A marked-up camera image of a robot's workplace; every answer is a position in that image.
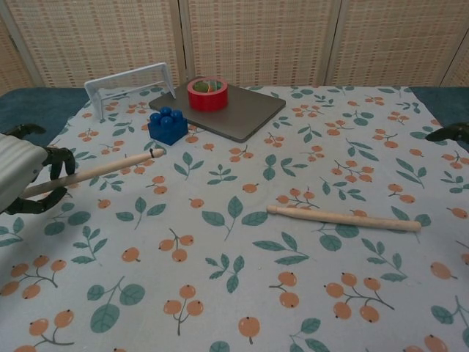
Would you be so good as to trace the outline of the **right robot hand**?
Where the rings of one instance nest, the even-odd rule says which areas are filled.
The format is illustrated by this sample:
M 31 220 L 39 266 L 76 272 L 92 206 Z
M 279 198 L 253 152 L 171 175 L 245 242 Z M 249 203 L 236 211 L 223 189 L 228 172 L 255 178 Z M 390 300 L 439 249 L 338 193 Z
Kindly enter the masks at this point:
M 456 142 L 469 142 L 469 125 L 467 122 L 458 122 L 431 132 L 425 137 L 431 142 L 453 140 Z

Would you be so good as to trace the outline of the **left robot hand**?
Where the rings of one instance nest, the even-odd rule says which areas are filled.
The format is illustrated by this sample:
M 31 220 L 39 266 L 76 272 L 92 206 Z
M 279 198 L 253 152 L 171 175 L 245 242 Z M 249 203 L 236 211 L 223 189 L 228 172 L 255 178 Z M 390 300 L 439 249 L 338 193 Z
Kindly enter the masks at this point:
M 55 188 L 38 201 L 23 199 L 24 189 L 36 180 L 41 170 L 50 166 L 50 179 L 59 178 L 62 169 L 75 173 L 75 157 L 67 148 L 41 147 L 24 139 L 25 136 L 45 133 L 39 125 L 21 124 L 1 135 L 1 212 L 40 214 L 51 209 L 67 193 L 64 186 Z

